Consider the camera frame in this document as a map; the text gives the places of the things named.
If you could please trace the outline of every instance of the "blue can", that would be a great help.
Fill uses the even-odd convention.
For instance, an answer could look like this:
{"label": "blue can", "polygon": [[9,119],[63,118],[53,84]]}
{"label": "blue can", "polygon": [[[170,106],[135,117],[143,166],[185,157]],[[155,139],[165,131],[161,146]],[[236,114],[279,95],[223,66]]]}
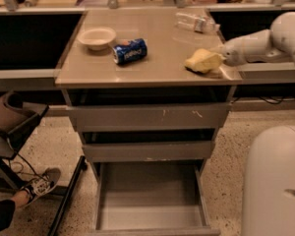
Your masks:
{"label": "blue can", "polygon": [[142,38],[118,44],[113,47],[113,51],[114,61],[119,65],[143,59],[148,55],[147,45]]}

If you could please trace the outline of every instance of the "countertop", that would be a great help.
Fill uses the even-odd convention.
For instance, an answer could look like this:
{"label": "countertop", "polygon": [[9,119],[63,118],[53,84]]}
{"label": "countertop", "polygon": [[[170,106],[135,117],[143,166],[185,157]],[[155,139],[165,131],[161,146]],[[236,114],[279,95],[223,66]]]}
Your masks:
{"label": "countertop", "polygon": [[58,71],[56,87],[64,89],[123,88],[155,86],[238,85],[237,68],[221,65],[218,71],[199,75],[187,71],[184,62],[199,49],[222,44],[217,33],[201,34],[175,27],[177,12],[205,15],[204,8],[96,8],[88,10],[79,33],[93,27],[110,27],[117,41],[143,38],[147,57],[119,66],[110,48],[90,51],[74,39]]}

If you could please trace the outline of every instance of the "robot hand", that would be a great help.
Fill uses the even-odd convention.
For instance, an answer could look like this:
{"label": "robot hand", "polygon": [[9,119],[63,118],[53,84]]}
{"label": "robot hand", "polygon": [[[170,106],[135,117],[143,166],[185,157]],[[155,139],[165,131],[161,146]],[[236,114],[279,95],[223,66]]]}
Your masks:
{"label": "robot hand", "polygon": [[222,47],[222,54],[229,66],[256,61],[295,64],[295,12],[277,17],[270,29],[230,39]]}

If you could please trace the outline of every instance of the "floor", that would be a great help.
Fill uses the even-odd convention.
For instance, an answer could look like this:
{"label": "floor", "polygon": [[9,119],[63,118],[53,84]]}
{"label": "floor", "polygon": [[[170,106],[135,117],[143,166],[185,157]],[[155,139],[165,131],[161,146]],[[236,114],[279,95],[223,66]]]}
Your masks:
{"label": "floor", "polygon": [[[253,139],[263,130],[278,125],[295,125],[295,102],[233,104],[226,123],[216,139],[216,147],[202,175],[209,222],[222,236],[239,236],[245,160]],[[58,166],[62,170],[60,185],[67,185],[82,154],[79,137],[67,117],[45,117],[21,151],[36,169]],[[12,164],[20,176],[30,179],[29,168],[21,160]],[[65,214],[59,235],[89,235],[92,227],[96,181],[90,168],[84,171],[74,192],[70,210]],[[11,194],[0,193],[0,200]],[[40,199],[17,210],[11,227],[0,235],[47,235],[60,201]]]}

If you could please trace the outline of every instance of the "sneaker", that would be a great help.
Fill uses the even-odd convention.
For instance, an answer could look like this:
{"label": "sneaker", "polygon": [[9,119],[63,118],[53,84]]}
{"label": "sneaker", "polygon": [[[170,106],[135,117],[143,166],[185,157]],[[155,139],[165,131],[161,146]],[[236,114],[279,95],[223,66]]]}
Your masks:
{"label": "sneaker", "polygon": [[40,177],[33,178],[26,183],[21,188],[21,191],[29,194],[29,202],[26,206],[55,189],[60,176],[59,168],[47,168]]}

